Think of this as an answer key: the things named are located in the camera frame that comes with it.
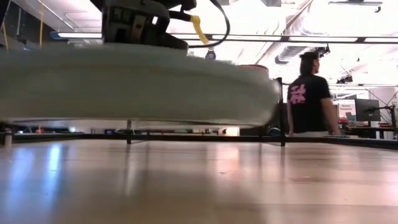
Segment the ceiling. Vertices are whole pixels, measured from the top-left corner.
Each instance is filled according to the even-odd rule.
[[[13,0],[33,16],[40,18],[40,0]],[[254,35],[396,35],[394,21],[398,19],[395,9],[398,1],[383,0],[380,12],[376,6],[337,6],[324,0],[282,0],[281,7],[267,7],[261,0],[238,0],[223,6],[231,21],[232,34]],[[197,8],[190,11],[201,17],[204,33],[223,34],[225,24],[221,13],[209,0],[198,0]],[[44,1],[44,20],[59,32],[100,32],[101,13],[90,0]],[[172,21],[169,32],[192,33],[190,23]],[[291,82],[299,69],[298,54],[314,46],[293,48],[286,43],[225,42],[215,48],[218,60],[236,64],[259,63],[270,70],[271,77],[283,77]],[[374,75],[396,72],[395,45],[330,45],[331,54],[321,63],[320,75],[331,83],[344,75],[352,74],[354,82],[398,83],[396,76],[385,79]],[[204,57],[207,49],[191,49],[191,54]],[[284,63],[275,59],[282,54]]]

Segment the computer monitor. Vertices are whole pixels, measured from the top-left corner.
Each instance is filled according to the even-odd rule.
[[[380,111],[369,111],[370,108],[378,108],[378,100],[355,99],[357,121],[381,121]]]

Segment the desk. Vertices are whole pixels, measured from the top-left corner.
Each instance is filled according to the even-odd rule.
[[[384,132],[385,131],[391,131],[394,132],[393,128],[372,128],[372,127],[352,127],[349,128],[349,130],[354,134],[354,135],[367,135],[368,138],[371,139],[376,139],[376,133],[380,133],[380,139],[384,139]]]

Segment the white circular base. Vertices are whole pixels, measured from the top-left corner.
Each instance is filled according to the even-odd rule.
[[[257,126],[277,100],[259,70],[171,49],[103,45],[0,55],[0,119],[199,121]]]

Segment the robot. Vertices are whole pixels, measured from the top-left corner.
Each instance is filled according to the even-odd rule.
[[[188,48],[209,48],[208,55],[215,59],[214,46],[222,43],[230,30],[229,20],[217,0],[209,0],[224,15],[227,31],[225,37],[209,44],[200,29],[200,18],[184,11],[197,6],[196,0],[105,0],[103,6],[103,37],[105,43],[152,45],[188,51]],[[181,11],[169,9],[181,5]],[[203,45],[189,46],[168,33],[171,19],[191,22]]]

